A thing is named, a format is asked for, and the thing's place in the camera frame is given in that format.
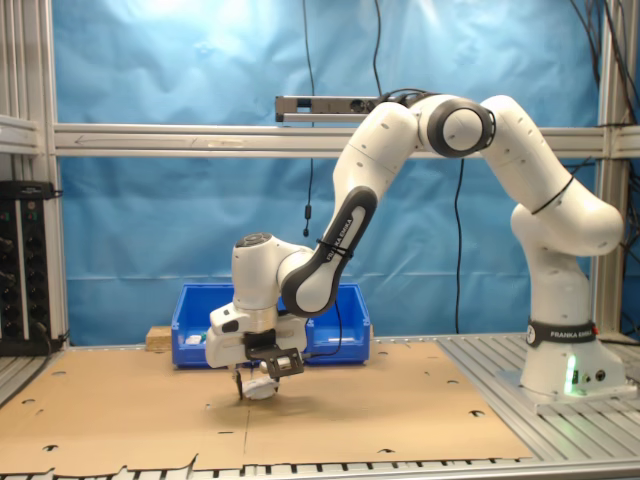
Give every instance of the blue plastic bin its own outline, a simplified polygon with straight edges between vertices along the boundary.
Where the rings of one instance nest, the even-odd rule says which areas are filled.
[[[178,305],[171,322],[171,350],[173,363],[178,367],[208,367],[205,344],[185,344],[191,335],[206,332],[211,323],[212,310],[233,301],[233,285],[188,283],[182,287]],[[369,312],[364,304],[360,287],[355,283],[338,287],[338,308],[342,318],[342,346],[328,357],[307,360],[310,364],[363,363],[369,359]],[[336,351],[339,322],[335,307],[307,323],[306,353]]]

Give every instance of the metal table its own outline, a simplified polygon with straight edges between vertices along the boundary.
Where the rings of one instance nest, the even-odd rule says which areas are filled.
[[[523,460],[347,463],[245,466],[241,470],[123,470],[104,480],[207,480],[225,477],[350,478],[640,478],[640,400],[592,402],[555,407],[536,415],[513,398],[496,375],[522,368],[526,343],[522,334],[381,337],[379,343],[435,341],[474,383],[487,403],[534,454]],[[102,347],[90,349],[144,348]],[[627,364],[640,370],[640,348],[609,345]],[[43,361],[0,359],[0,401],[28,378]],[[6,476],[0,480],[48,480],[55,475]]]

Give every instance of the cardboard sheet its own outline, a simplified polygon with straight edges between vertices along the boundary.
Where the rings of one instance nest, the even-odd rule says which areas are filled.
[[[0,409],[0,474],[529,456],[428,343],[307,367],[263,402],[239,401],[228,371],[174,370],[168,353],[71,351]]]

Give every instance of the wooden block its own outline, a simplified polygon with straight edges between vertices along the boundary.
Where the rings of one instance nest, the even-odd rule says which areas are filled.
[[[171,351],[171,327],[151,327],[147,333],[148,352]]]

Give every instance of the blue curtain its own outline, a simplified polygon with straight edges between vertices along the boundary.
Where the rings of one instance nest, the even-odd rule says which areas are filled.
[[[373,0],[309,0],[317,95],[377,95]],[[543,127],[596,123],[586,37],[569,2],[381,0],[382,89],[476,101],[513,96]],[[61,122],[274,125],[276,95],[310,94],[301,0],[54,0]],[[71,338],[143,341],[169,324],[184,282],[230,282],[235,241],[272,232],[312,246],[333,209],[335,160],[64,158]],[[451,333],[459,160],[409,160],[345,280],[378,335]],[[580,179],[593,184],[592,168]],[[514,203],[482,160],[460,194],[463,332],[523,331],[524,255]]]

